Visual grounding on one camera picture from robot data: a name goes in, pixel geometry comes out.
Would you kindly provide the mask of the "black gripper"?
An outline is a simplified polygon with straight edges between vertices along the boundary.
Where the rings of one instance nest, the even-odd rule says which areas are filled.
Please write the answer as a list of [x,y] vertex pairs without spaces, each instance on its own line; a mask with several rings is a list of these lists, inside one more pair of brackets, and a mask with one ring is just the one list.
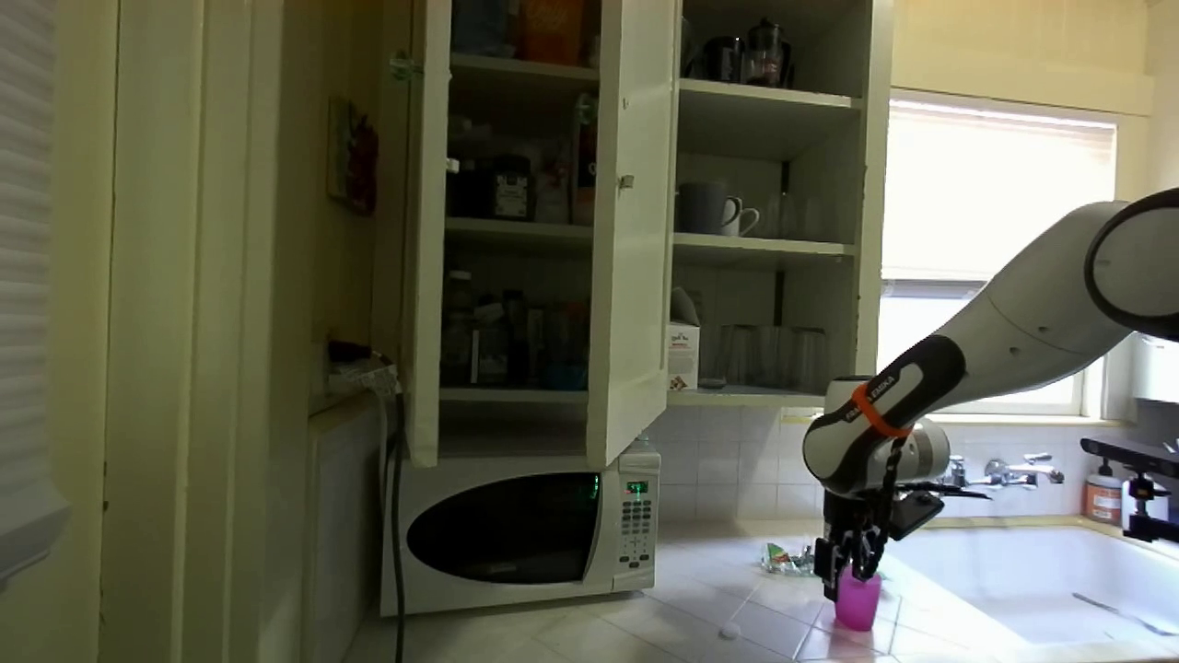
[[931,515],[943,501],[931,490],[901,486],[900,495],[868,490],[866,499],[823,501],[826,533],[814,541],[819,571],[876,571],[891,541],[901,541]]

